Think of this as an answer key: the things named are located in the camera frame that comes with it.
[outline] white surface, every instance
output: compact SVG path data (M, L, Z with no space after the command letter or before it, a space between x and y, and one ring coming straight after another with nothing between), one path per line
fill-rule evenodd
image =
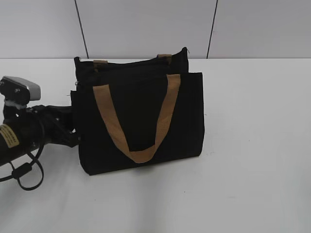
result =
M86 57L74 0L1 0L0 58Z
M90 58L206 58L216 0L77 0Z
M310 58L311 1L220 0L210 58Z
M89 177L77 148L48 145L38 190L0 184L0 232L311 232L310 66L190 60L191 71L204 73L200 157ZM72 60L0 60L0 72L41 85L42 104L70 104Z

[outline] canvas bag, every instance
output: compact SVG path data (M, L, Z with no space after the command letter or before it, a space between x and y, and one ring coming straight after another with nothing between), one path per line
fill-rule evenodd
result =
M99 67L75 59L79 85L71 93L72 109L88 174L200 155L202 74L188 73L183 51Z

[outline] black tote bag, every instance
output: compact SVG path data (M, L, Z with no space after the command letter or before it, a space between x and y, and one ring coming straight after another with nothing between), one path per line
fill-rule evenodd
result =
M94 84L95 81L111 75L165 73L188 73L188 50L184 47L179 53L159 54L156 58L140 62L116 64L102 60L81 62L79 57L74 58L77 81L81 84Z
M119 70L96 71L102 76L71 93L83 169L95 175L199 156L202 74Z

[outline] tan handle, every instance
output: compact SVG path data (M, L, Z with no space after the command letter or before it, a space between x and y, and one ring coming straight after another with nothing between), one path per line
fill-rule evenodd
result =
M125 134L113 105L109 85L93 87L98 109L112 141L119 150L135 163L145 163L151 160L169 131L180 87L180 74L167 75L167 80L167 93L156 125L155 144L141 151L130 151L128 148Z

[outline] white table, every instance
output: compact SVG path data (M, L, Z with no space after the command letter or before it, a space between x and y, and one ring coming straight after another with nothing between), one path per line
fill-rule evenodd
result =
M0 184L0 232L310 233L311 59L190 60L190 70L204 74L200 157L90 177L77 148L47 145L39 189ZM0 60L0 75L39 84L32 105L69 105L75 88L68 59Z

